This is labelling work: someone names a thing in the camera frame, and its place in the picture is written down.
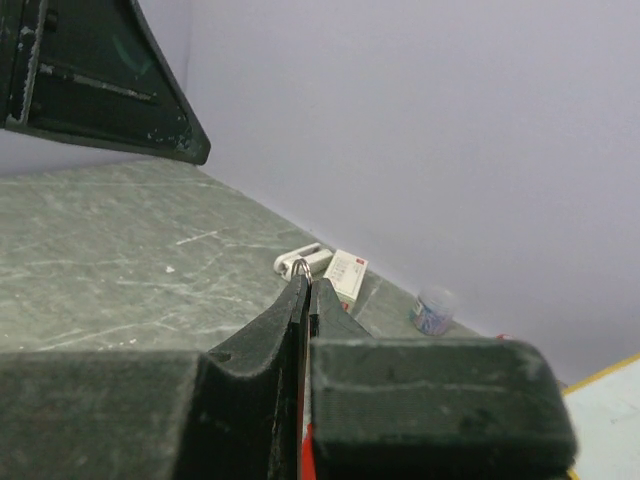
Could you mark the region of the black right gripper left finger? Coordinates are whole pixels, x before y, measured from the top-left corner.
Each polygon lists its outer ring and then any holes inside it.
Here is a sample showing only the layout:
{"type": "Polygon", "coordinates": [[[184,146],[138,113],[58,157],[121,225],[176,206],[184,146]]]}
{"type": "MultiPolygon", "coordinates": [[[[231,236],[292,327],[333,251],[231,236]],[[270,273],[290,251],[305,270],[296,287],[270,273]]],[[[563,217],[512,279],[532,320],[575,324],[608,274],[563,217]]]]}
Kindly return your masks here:
{"type": "Polygon", "coordinates": [[[209,351],[1,357],[5,479],[296,479],[309,283],[209,351]]]}

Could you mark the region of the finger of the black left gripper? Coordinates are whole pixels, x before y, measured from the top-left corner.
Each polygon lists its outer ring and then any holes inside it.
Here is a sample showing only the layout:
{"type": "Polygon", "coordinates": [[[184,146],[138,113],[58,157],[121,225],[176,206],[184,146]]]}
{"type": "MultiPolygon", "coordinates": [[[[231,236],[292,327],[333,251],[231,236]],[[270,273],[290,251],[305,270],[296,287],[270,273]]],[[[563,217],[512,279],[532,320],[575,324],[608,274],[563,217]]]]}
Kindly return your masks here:
{"type": "Polygon", "coordinates": [[[206,163],[210,140],[136,1],[4,1],[1,127],[206,163]]]}

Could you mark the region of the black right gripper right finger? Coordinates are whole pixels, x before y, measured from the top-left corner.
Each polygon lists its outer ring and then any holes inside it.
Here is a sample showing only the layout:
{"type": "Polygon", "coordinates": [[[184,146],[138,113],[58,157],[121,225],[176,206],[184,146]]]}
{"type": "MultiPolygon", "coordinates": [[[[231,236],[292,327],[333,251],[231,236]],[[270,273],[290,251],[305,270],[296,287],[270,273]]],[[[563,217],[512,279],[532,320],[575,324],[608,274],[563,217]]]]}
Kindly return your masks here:
{"type": "Polygon", "coordinates": [[[311,448],[319,479],[563,479],[575,433],[550,365],[494,338],[376,338],[316,281],[311,448]]]}

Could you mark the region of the metal key holder red handle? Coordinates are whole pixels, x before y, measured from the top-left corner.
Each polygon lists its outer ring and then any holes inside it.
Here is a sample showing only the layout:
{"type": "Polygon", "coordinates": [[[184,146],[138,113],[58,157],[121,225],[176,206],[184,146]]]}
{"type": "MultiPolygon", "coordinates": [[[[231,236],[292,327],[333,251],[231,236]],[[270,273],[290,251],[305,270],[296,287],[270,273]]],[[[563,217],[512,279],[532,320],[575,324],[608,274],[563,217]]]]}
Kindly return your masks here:
{"type": "MultiPolygon", "coordinates": [[[[307,265],[302,263],[296,263],[294,265],[296,273],[293,275],[303,275],[307,280],[308,293],[311,293],[311,285],[313,277],[307,270],[307,265]]],[[[303,412],[303,440],[301,444],[301,479],[302,480],[315,480],[316,471],[313,457],[313,445],[312,445],[312,423],[311,423],[311,380],[310,380],[310,353],[309,345],[306,345],[306,360],[305,360],[305,404],[303,412]]]]}

